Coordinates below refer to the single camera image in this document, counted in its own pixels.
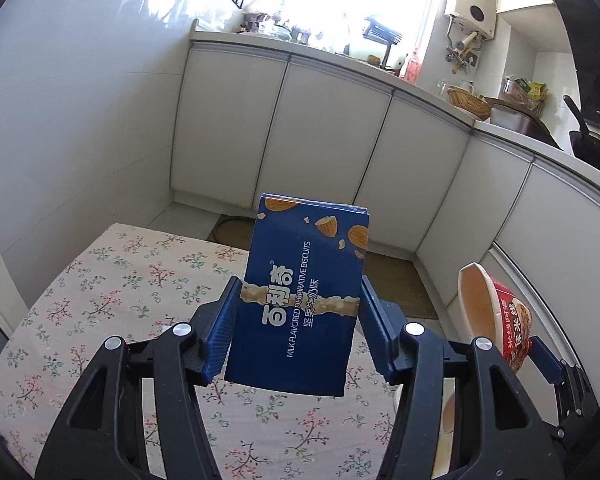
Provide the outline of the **white kitchen cabinets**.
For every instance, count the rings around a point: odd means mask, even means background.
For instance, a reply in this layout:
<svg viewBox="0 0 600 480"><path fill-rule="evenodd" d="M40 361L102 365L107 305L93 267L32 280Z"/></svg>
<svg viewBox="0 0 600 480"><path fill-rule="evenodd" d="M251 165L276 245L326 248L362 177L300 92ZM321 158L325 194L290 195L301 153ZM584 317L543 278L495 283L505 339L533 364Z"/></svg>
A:
<svg viewBox="0 0 600 480"><path fill-rule="evenodd" d="M170 185L182 204L252 214L265 192L370 212L374 252L411 260L442 327L478 262L600 396L600 171L378 68L283 41L187 41Z"/></svg>

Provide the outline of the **blue dish rack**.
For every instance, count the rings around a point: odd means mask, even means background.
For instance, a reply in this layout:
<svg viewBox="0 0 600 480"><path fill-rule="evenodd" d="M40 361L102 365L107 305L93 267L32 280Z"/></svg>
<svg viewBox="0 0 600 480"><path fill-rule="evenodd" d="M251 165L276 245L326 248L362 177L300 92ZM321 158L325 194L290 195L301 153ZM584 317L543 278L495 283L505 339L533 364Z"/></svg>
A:
<svg viewBox="0 0 600 480"><path fill-rule="evenodd" d="M386 47L380 66L382 68L387 68L391 48L400 44L403 36L400 32L396 32L395 30L380 24L376 18L366 18L366 21L368 21L368 25L363 32L363 38L377 42L378 44L383 44Z"/></svg>

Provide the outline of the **red bottle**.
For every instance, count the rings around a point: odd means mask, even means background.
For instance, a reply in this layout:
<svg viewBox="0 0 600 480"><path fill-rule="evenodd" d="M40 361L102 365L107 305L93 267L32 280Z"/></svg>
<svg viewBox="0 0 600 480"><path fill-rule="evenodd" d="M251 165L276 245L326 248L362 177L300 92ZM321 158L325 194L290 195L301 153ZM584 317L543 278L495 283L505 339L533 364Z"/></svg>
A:
<svg viewBox="0 0 600 480"><path fill-rule="evenodd" d="M406 69L404 74L404 79L410 84L417 84L417 79L420 73L420 69L422 68L422 63L420 62L418 49L415 49L409 56L406 61Z"/></svg>

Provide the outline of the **blue biscuit box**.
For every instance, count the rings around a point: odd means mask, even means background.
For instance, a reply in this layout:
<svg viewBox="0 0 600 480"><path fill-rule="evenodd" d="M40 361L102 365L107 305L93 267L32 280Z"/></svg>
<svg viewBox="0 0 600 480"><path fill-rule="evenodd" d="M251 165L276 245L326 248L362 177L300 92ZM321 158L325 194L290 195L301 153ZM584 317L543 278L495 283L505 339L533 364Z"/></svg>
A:
<svg viewBox="0 0 600 480"><path fill-rule="evenodd" d="M343 395L369 224L364 207L262 194L226 380Z"/></svg>

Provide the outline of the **metal tray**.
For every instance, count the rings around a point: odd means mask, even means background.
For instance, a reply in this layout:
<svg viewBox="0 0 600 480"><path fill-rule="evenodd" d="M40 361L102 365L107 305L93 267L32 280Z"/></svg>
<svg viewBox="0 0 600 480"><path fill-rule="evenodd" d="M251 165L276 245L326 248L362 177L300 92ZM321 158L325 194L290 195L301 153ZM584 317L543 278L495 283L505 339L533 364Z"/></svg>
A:
<svg viewBox="0 0 600 480"><path fill-rule="evenodd" d="M560 150L559 144L541 119L522 104L494 98L484 99L490 106L490 123L528 136Z"/></svg>

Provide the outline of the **white plastic trash bin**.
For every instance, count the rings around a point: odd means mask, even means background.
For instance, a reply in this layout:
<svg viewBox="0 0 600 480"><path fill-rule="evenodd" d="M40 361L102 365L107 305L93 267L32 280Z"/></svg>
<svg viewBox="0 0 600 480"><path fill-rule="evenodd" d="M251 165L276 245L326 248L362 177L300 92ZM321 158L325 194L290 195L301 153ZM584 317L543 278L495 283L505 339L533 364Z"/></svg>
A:
<svg viewBox="0 0 600 480"><path fill-rule="evenodd" d="M439 424L438 442L431 478L437 479L451 469L452 448L455 427L455 379L443 379L442 411Z"/></svg>

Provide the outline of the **wicker basket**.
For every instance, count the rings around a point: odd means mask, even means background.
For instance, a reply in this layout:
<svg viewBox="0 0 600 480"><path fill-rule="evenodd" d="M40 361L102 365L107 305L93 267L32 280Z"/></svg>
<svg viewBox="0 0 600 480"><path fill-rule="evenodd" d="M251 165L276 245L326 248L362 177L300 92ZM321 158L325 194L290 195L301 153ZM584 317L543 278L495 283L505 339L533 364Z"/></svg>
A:
<svg viewBox="0 0 600 480"><path fill-rule="evenodd" d="M480 98L480 96L476 96L472 92L457 86L449 86L446 89L446 94L453 106L461 110L466 110L466 112L473 114L482 122L491 117L490 104L485 99Z"/></svg>

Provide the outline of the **black frying pan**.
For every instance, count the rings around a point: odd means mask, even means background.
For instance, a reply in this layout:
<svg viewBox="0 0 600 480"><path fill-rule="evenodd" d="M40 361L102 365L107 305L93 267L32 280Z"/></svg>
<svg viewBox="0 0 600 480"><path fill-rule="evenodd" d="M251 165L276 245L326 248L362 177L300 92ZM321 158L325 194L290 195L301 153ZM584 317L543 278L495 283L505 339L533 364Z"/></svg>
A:
<svg viewBox="0 0 600 480"><path fill-rule="evenodd" d="M582 112L573 102L571 96L565 94L562 100L579 124L578 131L571 130L569 133L573 155L600 170L600 133L594 133L588 128ZM600 110L596 114L600 120Z"/></svg>

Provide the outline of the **red instant noodle bowl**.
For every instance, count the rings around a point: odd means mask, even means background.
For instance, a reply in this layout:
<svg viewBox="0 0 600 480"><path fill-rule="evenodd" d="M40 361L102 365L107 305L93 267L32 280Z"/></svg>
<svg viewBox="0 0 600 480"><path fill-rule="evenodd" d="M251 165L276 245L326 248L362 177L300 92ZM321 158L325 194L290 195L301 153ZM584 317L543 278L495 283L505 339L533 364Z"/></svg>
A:
<svg viewBox="0 0 600 480"><path fill-rule="evenodd" d="M457 295L469 337L490 339L517 373L531 348L530 309L476 262L458 272Z"/></svg>

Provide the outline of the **black range hood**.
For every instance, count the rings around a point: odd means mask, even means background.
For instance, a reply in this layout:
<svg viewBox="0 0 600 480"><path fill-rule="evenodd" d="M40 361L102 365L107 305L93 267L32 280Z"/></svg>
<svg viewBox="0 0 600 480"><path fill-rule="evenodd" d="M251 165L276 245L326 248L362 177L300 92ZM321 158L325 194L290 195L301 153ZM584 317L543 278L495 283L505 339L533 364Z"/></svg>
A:
<svg viewBox="0 0 600 480"><path fill-rule="evenodd" d="M576 66L583 116L600 124L600 9L594 0L554 0Z"/></svg>

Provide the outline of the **snack bags on counter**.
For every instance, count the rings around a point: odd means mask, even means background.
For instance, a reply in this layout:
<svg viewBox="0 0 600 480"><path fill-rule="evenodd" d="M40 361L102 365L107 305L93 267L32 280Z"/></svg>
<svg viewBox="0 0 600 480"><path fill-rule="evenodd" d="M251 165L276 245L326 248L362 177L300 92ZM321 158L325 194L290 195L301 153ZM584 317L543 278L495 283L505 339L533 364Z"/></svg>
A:
<svg viewBox="0 0 600 480"><path fill-rule="evenodd" d="M542 82L528 81L526 78L506 76L501 84L500 98L524 105L535 116L540 116L548 93Z"/></svg>

